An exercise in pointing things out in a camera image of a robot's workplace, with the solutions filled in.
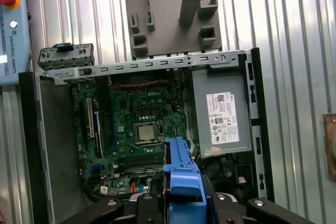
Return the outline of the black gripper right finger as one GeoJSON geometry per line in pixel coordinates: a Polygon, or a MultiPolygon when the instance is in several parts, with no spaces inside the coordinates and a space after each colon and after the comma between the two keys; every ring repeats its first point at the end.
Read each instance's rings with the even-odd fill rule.
{"type": "Polygon", "coordinates": [[[203,176],[203,187],[207,202],[207,223],[312,223],[264,198],[250,199],[244,206],[233,195],[215,192],[206,175],[203,176]]]}

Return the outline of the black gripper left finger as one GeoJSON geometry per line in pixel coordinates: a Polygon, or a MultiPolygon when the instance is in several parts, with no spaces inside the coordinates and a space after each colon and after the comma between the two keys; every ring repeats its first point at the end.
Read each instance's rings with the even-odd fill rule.
{"type": "Polygon", "coordinates": [[[164,223],[162,196],[163,179],[154,178],[148,193],[134,194],[128,202],[104,197],[63,223],[164,223]]]}

